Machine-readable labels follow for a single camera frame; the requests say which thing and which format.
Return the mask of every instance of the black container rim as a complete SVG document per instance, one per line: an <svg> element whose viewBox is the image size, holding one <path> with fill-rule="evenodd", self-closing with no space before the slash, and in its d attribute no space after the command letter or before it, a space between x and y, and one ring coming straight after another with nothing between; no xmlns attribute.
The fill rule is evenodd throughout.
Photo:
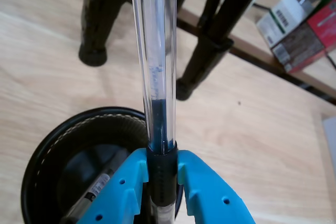
<svg viewBox="0 0 336 224"><path fill-rule="evenodd" d="M106 107L99 107L91 110L87 110L81 112L77 115L72 116L71 118L65 120L61 124L59 124L56 128L54 128L37 146L35 151L33 152L28 165L26 167L22 186L21 186L21 210L22 216L25 224L34 224L31 216L29 214L29 207L28 207L28 198L29 192L32 192L33 185L33 177L36 176L35 167L40 161L44 158L43 154L46 153L50 149L50 145L53 144L55 141L55 137L59 136L62 132L66 129L70 128L71 126L84 121L85 119L92 118L97 115L102 114L121 114L121 115L129 115L145 121L144 113L126 108L126 107L119 107L119 106L106 106ZM175 205L175 216L178 213L178 210L181 205L182 195L183 195L183 186L179 186L179 191L177 194L176 205Z"/></svg>

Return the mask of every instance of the blue plastic clamp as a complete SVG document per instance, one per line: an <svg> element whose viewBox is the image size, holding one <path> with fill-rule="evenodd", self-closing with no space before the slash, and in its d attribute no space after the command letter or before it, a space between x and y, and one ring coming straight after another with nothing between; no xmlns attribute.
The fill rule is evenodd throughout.
<svg viewBox="0 0 336 224"><path fill-rule="evenodd" d="M255 223L242 199L190 151L178 151L178 183L184 185L187 213L197 224ZM146 149L133 152L112 176L78 224L131 224L140 213L148 182Z"/></svg>

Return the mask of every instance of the black bucket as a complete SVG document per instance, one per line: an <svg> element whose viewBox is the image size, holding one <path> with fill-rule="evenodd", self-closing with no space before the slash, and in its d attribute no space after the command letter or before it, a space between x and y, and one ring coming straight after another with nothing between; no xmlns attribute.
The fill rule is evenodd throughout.
<svg viewBox="0 0 336 224"><path fill-rule="evenodd" d="M132 153L148 144L143 113L104 107L71 117L50 132L34 151L21 188L25 224L59 224L99 176L116 150ZM183 187L177 185L175 216ZM150 222L150 199L143 187L141 213L134 223Z"/></svg>

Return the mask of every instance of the clear plastic tube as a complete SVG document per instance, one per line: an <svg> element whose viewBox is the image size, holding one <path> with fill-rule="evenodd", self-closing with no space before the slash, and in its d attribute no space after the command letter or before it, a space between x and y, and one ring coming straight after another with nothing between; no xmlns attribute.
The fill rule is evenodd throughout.
<svg viewBox="0 0 336 224"><path fill-rule="evenodd" d="M149 147L175 145L176 0L133 0Z"/></svg>

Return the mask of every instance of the light wood surface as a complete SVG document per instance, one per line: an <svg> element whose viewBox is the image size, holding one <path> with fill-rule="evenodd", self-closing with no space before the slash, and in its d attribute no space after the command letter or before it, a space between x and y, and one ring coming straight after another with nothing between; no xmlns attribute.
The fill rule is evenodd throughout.
<svg viewBox="0 0 336 224"><path fill-rule="evenodd" d="M108 62L77 52L82 0L0 0L0 214L22 223L27 162L58 124L105 105L143 111L132 8L108 42ZM178 30L177 75L196 38ZM176 139L218 172L256 223L336 223L336 182L322 119L336 107L233 55L176 105ZM176 223L194 223L181 206Z"/></svg>
<svg viewBox="0 0 336 224"><path fill-rule="evenodd" d="M272 7L279 0L257 0L257 3ZM206 0L186 0L184 8L196 17L202 14ZM250 8L236 24L230 34L230 38L235 42L235 47L248 53L271 66L279 67L279 63L273 57L267 43L259 33L255 23L259 20L265 11ZM193 17L193 23L197 24L198 19ZM336 71L331 63L322 58L302 71L292 74L299 80L306 82L336 98Z"/></svg>

